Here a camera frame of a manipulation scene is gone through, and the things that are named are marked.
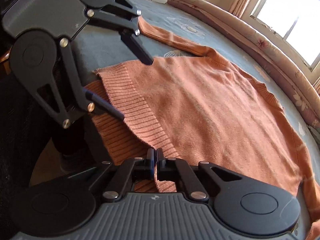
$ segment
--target silver screw head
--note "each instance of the silver screw head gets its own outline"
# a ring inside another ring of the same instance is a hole
[[[202,191],[195,191],[191,193],[191,197],[194,199],[205,199],[207,197],[207,194]]]
[[[64,129],[69,128],[70,127],[70,120],[69,119],[64,120],[63,123],[62,123],[62,127]]]
[[[60,47],[65,48],[68,45],[68,39],[62,38],[60,40]]]
[[[91,113],[91,112],[94,110],[94,107],[95,107],[94,103],[90,103],[90,104],[88,104],[88,107],[87,107],[88,112],[90,112],[90,113]]]
[[[87,16],[88,17],[92,17],[93,15],[94,15],[94,10],[90,9],[90,10],[87,11]]]
[[[102,194],[102,196],[106,199],[115,199],[119,197],[119,194],[118,192],[115,192],[115,191],[106,191]]]

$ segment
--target folded blanket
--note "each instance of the folded blanket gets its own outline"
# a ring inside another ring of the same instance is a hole
[[[102,80],[88,86],[125,116],[93,121],[116,163],[143,156],[148,146],[191,165],[207,160],[297,194],[303,193],[312,224],[308,239],[320,235],[320,188],[305,144],[265,84],[212,48],[198,45],[139,18],[141,32],[198,57],[156,57],[99,69]],[[172,191],[169,182],[156,182]]]
[[[168,0],[167,4],[207,23],[248,53],[286,93],[304,121],[320,131],[320,96],[297,65],[264,35],[204,0]]]

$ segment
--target person's leg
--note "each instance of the person's leg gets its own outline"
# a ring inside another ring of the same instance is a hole
[[[52,131],[52,141],[58,152],[70,155],[85,147],[84,124],[82,118],[74,122],[68,129],[63,129],[57,123]]]
[[[53,120],[13,74],[0,80],[0,240],[17,229],[10,199],[29,185],[38,157],[51,137]]]

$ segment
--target bed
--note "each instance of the bed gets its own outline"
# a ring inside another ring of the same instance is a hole
[[[259,81],[264,82],[268,90],[276,96],[284,107],[285,115],[292,127],[306,143],[311,155],[316,181],[320,182],[320,151],[305,121],[294,103],[252,57],[217,30],[182,10],[167,4],[147,0],[131,1],[142,11],[142,16],[148,23],[216,49],[225,58],[237,64]],[[141,40],[153,56],[192,56],[190,53],[177,50],[148,37],[141,36]],[[98,68],[136,59],[132,52],[120,41],[117,32],[93,26],[86,26],[76,37],[75,42],[73,42],[73,52],[76,55],[78,71],[83,85],[97,79],[93,71]],[[292,234],[302,240],[305,239],[310,229],[310,218],[301,190],[298,191],[297,197],[301,205],[301,215]]]

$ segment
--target knit sweater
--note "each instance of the knit sweater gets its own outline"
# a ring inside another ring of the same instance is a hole
[[[155,57],[97,71],[101,81],[88,88],[107,97],[124,116],[121,123],[104,114],[93,121],[116,164],[145,156],[149,146],[165,157],[191,165],[206,160],[245,176],[303,193],[314,222],[307,239],[320,235],[320,188],[309,152],[265,84],[216,50],[201,46],[139,18],[150,38],[198,57]],[[174,191],[156,181],[160,192]],[[138,190],[154,190],[145,182]]]

